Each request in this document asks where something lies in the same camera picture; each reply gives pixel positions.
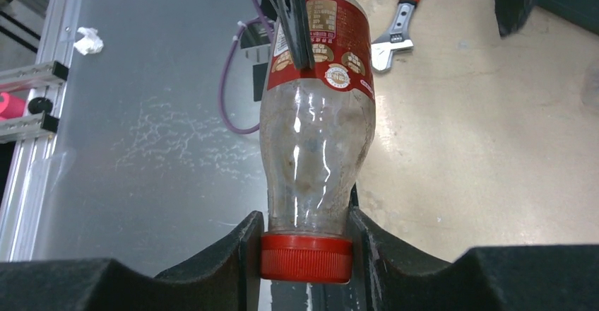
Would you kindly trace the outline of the red cap tea bottle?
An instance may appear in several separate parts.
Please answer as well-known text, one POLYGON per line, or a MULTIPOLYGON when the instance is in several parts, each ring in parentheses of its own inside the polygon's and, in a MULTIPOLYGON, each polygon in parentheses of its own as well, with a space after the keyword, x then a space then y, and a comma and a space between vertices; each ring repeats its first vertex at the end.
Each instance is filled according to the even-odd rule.
POLYGON ((347 283, 350 192, 376 128, 369 23, 356 0, 306 5, 314 67, 294 67, 278 28, 261 99, 268 230, 261 238, 260 275, 347 283))

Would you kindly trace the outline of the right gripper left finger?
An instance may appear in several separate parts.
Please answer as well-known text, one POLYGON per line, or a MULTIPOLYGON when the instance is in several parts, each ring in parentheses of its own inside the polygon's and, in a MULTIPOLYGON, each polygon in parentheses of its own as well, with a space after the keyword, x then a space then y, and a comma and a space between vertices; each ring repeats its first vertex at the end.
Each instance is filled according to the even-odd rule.
POLYGON ((150 277, 115 259, 1 263, 2 310, 257 310, 263 215, 150 277))

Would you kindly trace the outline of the crumpled white paper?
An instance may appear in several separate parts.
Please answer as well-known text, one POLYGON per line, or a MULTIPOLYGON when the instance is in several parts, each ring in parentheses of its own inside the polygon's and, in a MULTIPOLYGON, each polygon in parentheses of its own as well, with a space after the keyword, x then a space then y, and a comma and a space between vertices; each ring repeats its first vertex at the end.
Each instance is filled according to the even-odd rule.
POLYGON ((97 54, 103 50, 105 45, 96 28, 80 27, 77 33, 82 35, 82 38, 74 42, 73 48, 80 54, 97 54))

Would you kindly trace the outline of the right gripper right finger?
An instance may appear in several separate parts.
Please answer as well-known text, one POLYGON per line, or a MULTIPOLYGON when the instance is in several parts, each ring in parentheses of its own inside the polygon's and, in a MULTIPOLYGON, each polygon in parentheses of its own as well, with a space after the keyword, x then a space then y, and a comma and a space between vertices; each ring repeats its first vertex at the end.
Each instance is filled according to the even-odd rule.
POLYGON ((597 245, 473 247, 430 255, 350 210, 366 310, 597 310, 597 245))

